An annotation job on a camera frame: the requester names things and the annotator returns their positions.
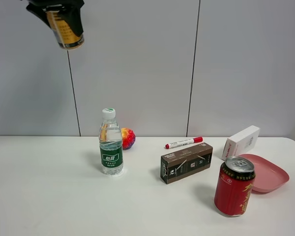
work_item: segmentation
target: brown box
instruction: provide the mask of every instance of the brown box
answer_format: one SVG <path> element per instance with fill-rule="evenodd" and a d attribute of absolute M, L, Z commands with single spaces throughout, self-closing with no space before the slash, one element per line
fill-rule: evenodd
<path fill-rule="evenodd" d="M 212 152 L 201 143 L 161 156 L 161 178 L 168 184 L 209 168 Z"/>

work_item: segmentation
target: bottle cap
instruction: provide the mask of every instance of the bottle cap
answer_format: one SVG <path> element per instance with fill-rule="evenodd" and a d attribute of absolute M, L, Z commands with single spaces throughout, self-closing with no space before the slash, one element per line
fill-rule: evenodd
<path fill-rule="evenodd" d="M 103 109 L 103 119 L 113 119 L 116 117 L 116 111 L 113 108 Z"/>

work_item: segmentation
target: plastic plate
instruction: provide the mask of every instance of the plastic plate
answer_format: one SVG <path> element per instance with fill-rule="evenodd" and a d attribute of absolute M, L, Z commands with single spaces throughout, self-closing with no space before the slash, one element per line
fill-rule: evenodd
<path fill-rule="evenodd" d="M 253 154 L 242 154 L 255 165 L 256 179 L 252 190 L 260 193 L 268 193 L 289 181 L 289 175 L 272 162 Z"/>

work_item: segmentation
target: can lid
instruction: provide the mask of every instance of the can lid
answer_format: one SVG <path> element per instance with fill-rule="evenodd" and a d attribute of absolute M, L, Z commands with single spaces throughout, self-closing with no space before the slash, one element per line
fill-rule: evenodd
<path fill-rule="evenodd" d="M 226 158 L 225 164 L 231 170 L 239 173 L 249 173 L 253 172 L 255 169 L 255 166 L 251 161 L 241 156 L 230 156 Z"/>

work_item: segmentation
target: bottle label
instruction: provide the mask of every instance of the bottle label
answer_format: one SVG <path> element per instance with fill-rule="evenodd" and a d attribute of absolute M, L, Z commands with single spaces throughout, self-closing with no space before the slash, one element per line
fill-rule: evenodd
<path fill-rule="evenodd" d="M 107 168 L 115 168 L 122 164 L 122 146 L 115 150 L 100 149 L 102 165 Z"/>

